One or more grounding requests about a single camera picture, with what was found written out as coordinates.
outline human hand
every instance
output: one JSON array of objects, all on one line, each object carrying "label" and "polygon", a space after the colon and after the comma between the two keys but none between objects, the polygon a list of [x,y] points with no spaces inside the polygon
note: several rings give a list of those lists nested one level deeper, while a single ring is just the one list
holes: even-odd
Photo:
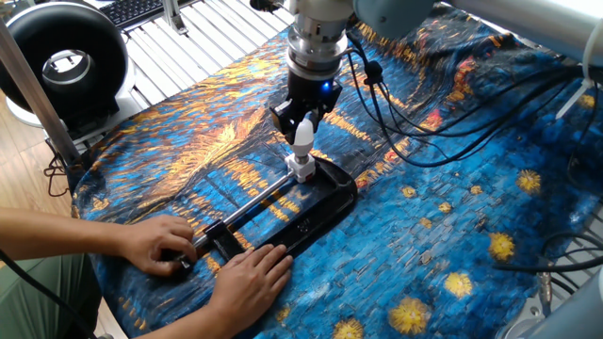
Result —
[{"label": "human hand", "polygon": [[197,261],[193,230],[183,218],[159,216],[124,229],[118,235],[119,255],[145,273],[169,276],[180,267],[177,262],[160,261],[162,250],[182,252],[192,263]]},{"label": "human hand", "polygon": [[235,256],[220,270],[207,308],[227,322],[229,336],[250,327],[283,290],[293,263],[290,255],[279,263],[285,253],[284,245],[266,245]]}]

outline finger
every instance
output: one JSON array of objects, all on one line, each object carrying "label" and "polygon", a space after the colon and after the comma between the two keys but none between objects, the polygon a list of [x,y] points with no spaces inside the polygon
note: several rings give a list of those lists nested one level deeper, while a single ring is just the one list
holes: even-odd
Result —
[{"label": "finger", "polygon": [[158,218],[160,218],[160,220],[164,223],[167,224],[185,224],[187,223],[187,220],[184,218],[180,218],[180,217],[175,217],[175,216],[169,216],[169,215],[161,215]]},{"label": "finger", "polygon": [[153,261],[150,263],[143,271],[148,274],[153,274],[156,276],[167,277],[173,274],[176,270],[180,268],[180,263],[178,262],[156,262]]},{"label": "finger", "polygon": [[188,225],[188,223],[186,223],[184,225],[181,223],[172,224],[172,226],[170,227],[170,233],[172,233],[174,235],[182,236],[183,238],[188,240],[188,242],[191,242],[192,236],[195,235],[195,232],[190,227],[190,225]]},{"label": "finger", "polygon": [[257,264],[259,264],[262,259],[264,259],[266,254],[270,253],[272,249],[274,249],[274,245],[262,246],[261,249],[253,252],[252,255],[250,255],[249,258],[245,260],[245,263],[249,263],[251,266],[257,266]]},{"label": "finger", "polygon": [[285,259],[281,260],[280,263],[276,264],[276,266],[273,267],[270,272],[268,272],[268,274],[266,275],[268,283],[270,285],[274,285],[283,275],[287,273],[292,263],[293,257],[287,255]]},{"label": "finger", "polygon": [[274,283],[274,285],[270,288],[270,292],[272,292],[273,295],[276,297],[276,295],[283,291],[283,288],[285,288],[285,285],[289,281],[289,279],[291,279],[290,270],[288,270],[284,275],[281,276],[281,278],[279,278],[279,280]]},{"label": "finger", "polygon": [[242,263],[247,257],[253,253],[253,249],[248,249],[244,253],[237,254],[223,268],[231,268]]},{"label": "finger", "polygon": [[162,242],[161,248],[164,250],[177,250],[185,254],[192,263],[197,262],[197,251],[190,241],[176,235],[168,235]]},{"label": "finger", "polygon": [[257,265],[257,267],[261,270],[262,273],[266,274],[270,271],[271,268],[279,261],[279,259],[283,258],[283,255],[286,253],[285,245],[279,245],[274,250],[271,250],[264,259]]}]

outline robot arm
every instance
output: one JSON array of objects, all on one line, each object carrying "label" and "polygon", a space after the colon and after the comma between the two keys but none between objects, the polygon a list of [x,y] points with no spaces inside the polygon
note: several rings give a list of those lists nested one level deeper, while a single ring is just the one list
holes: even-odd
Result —
[{"label": "robot arm", "polygon": [[[603,5],[588,0],[583,8],[576,6],[576,0],[448,1],[577,60],[582,59],[586,41],[599,20],[592,7],[603,9]],[[251,3],[260,10],[284,7],[283,0]],[[304,118],[314,124],[316,132],[323,115],[333,110],[341,92],[334,79],[342,57],[350,51],[345,28],[352,13],[380,36],[394,39],[420,25],[433,4],[433,0],[290,0],[288,10],[296,20],[289,30],[286,55],[289,93],[284,103],[271,109],[274,124],[287,142],[293,144]],[[603,40],[595,44],[592,61],[603,66]]]}]

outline table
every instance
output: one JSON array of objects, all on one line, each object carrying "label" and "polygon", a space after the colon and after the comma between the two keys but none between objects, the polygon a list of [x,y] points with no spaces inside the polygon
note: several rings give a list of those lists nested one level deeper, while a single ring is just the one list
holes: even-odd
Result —
[{"label": "table", "polygon": [[[404,40],[375,40],[364,27],[358,32],[369,58],[383,65],[394,105],[430,128],[527,74],[558,65],[452,8],[437,8]],[[172,214],[199,233],[276,180],[287,150],[267,106],[285,96],[285,46],[280,34],[110,132],[71,169],[73,214],[122,223]],[[572,150],[567,140],[584,123],[588,101],[573,109],[573,119],[553,121],[555,106],[571,95],[566,92],[539,119],[519,123],[475,156],[420,169],[384,147],[379,126],[355,96],[348,65],[339,79],[344,92],[319,127],[314,155],[333,159],[356,178],[359,202],[296,260],[291,284],[242,336],[492,337],[533,294],[534,279],[491,264],[534,265],[546,236],[580,230],[595,206],[596,198],[569,185],[564,172]],[[464,127],[498,116],[529,90],[485,107]],[[469,139],[435,142],[455,153]],[[413,139],[396,142],[421,160],[440,156]],[[584,152],[600,159],[601,142],[590,135],[587,145]],[[262,243],[312,199],[303,186],[292,187],[255,211],[239,241]],[[203,306],[224,264],[211,251],[186,279],[164,280],[116,258],[93,259],[107,303],[129,336]]]}]

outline person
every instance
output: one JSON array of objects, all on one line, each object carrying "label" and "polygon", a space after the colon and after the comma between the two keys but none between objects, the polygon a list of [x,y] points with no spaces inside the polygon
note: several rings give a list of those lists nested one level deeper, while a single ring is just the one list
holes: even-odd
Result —
[{"label": "person", "polygon": [[[0,250],[29,275],[66,300],[96,326],[101,300],[88,255],[121,256],[140,270],[169,276],[179,264],[159,261],[162,250],[183,252],[191,261],[187,221],[172,216],[132,225],[86,221],[40,212],[0,208]],[[286,248],[266,245],[247,250],[218,273],[211,299],[198,311],[141,336],[162,338],[232,338],[265,313],[291,277]],[[63,339],[82,337],[72,318],[7,267],[0,269],[0,337]]]}]

